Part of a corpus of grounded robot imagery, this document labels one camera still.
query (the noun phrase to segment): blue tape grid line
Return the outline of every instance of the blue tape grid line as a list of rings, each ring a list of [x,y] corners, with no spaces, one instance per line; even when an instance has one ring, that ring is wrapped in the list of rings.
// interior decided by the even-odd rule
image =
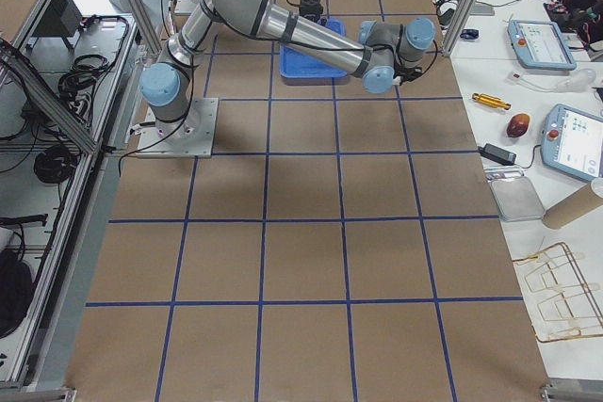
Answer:
[[[327,10],[329,9],[329,0],[325,0]],[[346,317],[348,322],[348,347],[350,353],[350,383],[351,383],[351,396],[354,402],[358,402],[358,384],[356,377],[356,359],[354,352],[354,333],[353,333],[353,322],[351,312],[351,293],[350,293],[350,266],[348,262],[348,241],[346,236],[346,211],[343,202],[343,172],[341,168],[341,144],[339,141],[339,117],[337,110],[337,97],[335,84],[332,81],[331,93],[333,96],[333,112],[334,112],[334,135],[335,135],[335,150],[336,150],[336,164],[337,164],[337,188],[339,196],[339,221],[341,222],[341,248],[343,253],[343,272],[344,272],[344,283],[346,288]]]
[[[383,8],[382,0],[379,0],[379,7],[381,9],[382,20],[385,21],[385,16],[383,14],[384,8]],[[396,88],[396,92],[399,95],[399,92],[400,92],[399,88]],[[399,109],[400,120],[402,123],[402,130],[404,131],[404,140],[406,142],[406,149],[411,150],[412,149],[411,143],[410,143],[410,139],[408,138],[408,128],[406,125],[406,120],[404,119],[404,111],[402,108],[402,103],[400,101],[398,102],[398,109]],[[430,255],[429,240],[427,238],[427,232],[425,229],[425,221],[423,219],[423,210],[421,207],[421,200],[419,198],[419,193],[418,193],[418,183],[417,183],[416,174],[415,174],[415,165],[413,162],[413,155],[411,153],[408,154],[408,163],[409,163],[410,172],[411,172],[411,179],[413,182],[413,190],[415,192],[416,210],[417,210],[418,216],[419,216],[419,225],[421,228],[421,234],[423,236],[423,246],[425,248],[425,255],[427,258],[427,266],[429,269],[430,281],[431,281],[431,285],[432,285],[433,305],[435,307],[435,312],[436,312],[436,316],[437,316],[438,329],[440,330],[440,338],[441,338],[441,342],[442,342],[442,351],[444,353],[444,359],[446,362],[446,369],[447,369],[447,373],[448,373],[448,384],[450,387],[450,393],[452,394],[452,401],[457,402],[458,399],[457,399],[456,388],[455,388],[455,384],[454,384],[454,376],[452,374],[452,367],[450,365],[450,357],[448,354],[448,344],[446,342],[446,332],[444,329],[444,321],[442,319],[440,304],[437,301],[437,287],[435,284],[435,275],[433,272],[432,258]]]
[[[347,223],[361,223],[371,221],[412,221],[412,220],[498,220],[498,216],[409,216],[409,217],[367,217],[345,218]],[[136,224],[136,223],[338,223],[341,218],[119,218],[110,220],[110,224]]]
[[[507,297],[424,297],[424,298],[351,298],[341,300],[262,300],[263,306],[300,305],[408,305],[418,303],[500,303],[523,301],[521,296]],[[152,300],[152,301],[89,301],[87,308],[120,308],[144,306],[259,306],[257,300]]]
[[[272,117],[272,80],[274,77],[274,48],[275,43],[271,45],[272,55],[270,56],[270,77],[269,77],[269,93],[268,93],[268,121],[266,131],[266,151],[270,152],[270,126]],[[255,345],[255,382],[253,388],[253,400],[259,402],[260,400],[260,380],[261,380],[261,365],[262,365],[262,327],[264,322],[264,273],[266,268],[266,228],[268,217],[268,181],[269,181],[269,170],[270,170],[270,159],[265,159],[264,167],[264,194],[263,194],[263,205],[262,205],[262,242],[261,242],[261,254],[260,254],[260,278],[259,278],[259,294],[258,294],[258,308],[257,308],[257,339]]]
[[[213,54],[213,50],[215,50],[215,48],[216,48],[216,42],[214,41],[213,46],[212,46],[212,54]],[[207,89],[209,87],[209,77],[210,77],[211,71],[212,71],[212,64],[213,64],[213,55],[212,55],[212,57],[209,58],[209,63],[207,66],[207,77],[205,78],[204,89],[203,89],[204,96],[207,95]],[[193,75],[192,81],[193,81],[193,83],[192,83],[191,91],[194,92],[194,89],[195,89],[194,75]],[[195,178],[197,176],[197,166],[198,165],[199,165],[199,157],[195,157],[195,159],[193,161],[192,173],[190,175],[190,184],[188,186],[188,194],[187,194],[187,208],[185,210],[185,218],[184,218],[184,222],[183,222],[184,224],[182,227],[182,235],[180,238],[180,248],[178,250],[178,259],[176,262],[176,271],[175,271],[174,279],[173,279],[173,287],[171,289],[170,312],[168,314],[166,333],[165,333],[165,337],[163,340],[163,349],[161,352],[161,363],[159,364],[159,375],[157,376],[157,385],[155,387],[155,402],[159,402],[159,400],[161,398],[163,377],[164,377],[165,369],[166,369],[166,361],[168,358],[168,351],[170,349],[171,324],[173,322],[173,313],[174,313],[174,309],[176,307],[176,299],[177,299],[177,295],[178,295],[178,283],[180,281],[180,271],[182,269],[182,260],[184,257],[185,244],[187,242],[188,217],[190,215],[190,208],[192,206],[192,195],[193,195],[193,191],[195,188]]]
[[[366,97],[366,98],[337,98],[338,102],[344,103],[353,103],[353,102],[372,102],[372,103],[380,103],[382,101],[396,103],[398,100],[406,101],[420,101],[420,102],[429,102],[429,101],[462,101],[463,98],[461,96],[425,96],[422,98],[416,96],[393,96],[393,97]],[[228,103],[231,101],[235,101],[238,103],[262,103],[265,102],[263,99],[242,99],[242,98],[220,98],[221,103]],[[333,100],[331,99],[321,99],[321,98],[272,98],[272,101],[278,101],[279,103],[285,102],[312,102],[312,103],[330,103]]]

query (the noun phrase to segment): robotic arm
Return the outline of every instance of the robotic arm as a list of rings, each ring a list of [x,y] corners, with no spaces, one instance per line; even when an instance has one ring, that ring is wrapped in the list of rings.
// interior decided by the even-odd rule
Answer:
[[[187,86],[224,24],[250,39],[277,40],[362,78],[372,93],[420,75],[417,65],[435,35],[429,19],[418,18],[406,26],[367,21],[354,41],[306,19],[317,20],[321,12],[320,0],[301,0],[300,15],[272,0],[198,0],[182,30],[168,39],[157,63],[140,78],[157,129],[164,135],[173,133],[170,140],[194,131],[199,119],[189,111]]]

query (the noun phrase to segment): brown cardboard floor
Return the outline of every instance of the brown cardboard floor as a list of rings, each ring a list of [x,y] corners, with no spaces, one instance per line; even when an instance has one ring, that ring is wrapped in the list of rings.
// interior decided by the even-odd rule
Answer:
[[[433,15],[328,6],[349,36]],[[380,96],[291,87],[278,62],[224,32],[196,83],[221,97],[214,157],[125,164],[67,378],[78,400],[539,400],[449,60]]]

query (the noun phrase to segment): blue tray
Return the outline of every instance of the blue tray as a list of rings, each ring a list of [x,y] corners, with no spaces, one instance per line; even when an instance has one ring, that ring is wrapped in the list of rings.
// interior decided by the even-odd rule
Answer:
[[[338,19],[328,19],[326,27],[339,35],[346,35],[346,26]],[[338,79],[347,75],[345,71],[283,45],[281,46],[280,70],[284,79]]]

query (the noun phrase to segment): metal rack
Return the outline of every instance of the metal rack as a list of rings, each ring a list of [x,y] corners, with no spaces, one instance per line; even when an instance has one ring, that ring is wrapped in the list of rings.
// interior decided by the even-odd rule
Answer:
[[[33,163],[38,153],[53,144],[44,143],[43,140],[56,140],[54,137],[46,135],[40,129],[36,137],[33,137],[32,130],[0,146],[2,169],[10,168],[26,156],[24,162],[16,169],[0,175],[2,178],[0,216],[48,214],[45,226],[25,229],[27,248],[24,261],[29,264],[33,275],[40,273],[39,281],[21,326],[8,337],[0,339],[0,352],[7,356],[0,366],[0,390],[20,388],[23,385],[28,371],[29,355],[61,258],[72,235],[85,187],[101,152],[103,136],[107,132],[112,110],[117,107],[128,74],[134,67],[136,52],[134,40],[137,28],[130,15],[123,15],[123,18],[129,25],[127,33],[123,23],[110,26],[98,23],[92,25],[86,32],[82,32],[73,50],[68,49],[59,38],[46,38],[40,39],[32,49],[26,51],[26,56],[39,70],[39,74],[49,87],[57,85],[58,78],[69,70],[77,56],[102,54],[111,61],[112,58],[117,58],[116,64],[106,74],[105,80],[97,90],[90,127],[85,127],[80,121],[76,121],[65,106],[59,104],[41,81],[37,80],[14,56],[2,54],[2,58],[17,69],[24,78],[34,104],[67,136],[72,143],[68,146],[81,155],[70,182],[49,185],[37,179],[33,173]],[[123,37],[122,50],[116,55],[120,37]],[[8,74],[0,74],[0,79],[3,84],[6,84],[9,80]],[[0,115],[0,130],[9,131],[14,128],[14,124],[22,123],[20,117],[25,101],[25,95],[16,83],[0,86],[0,106],[4,109]]]

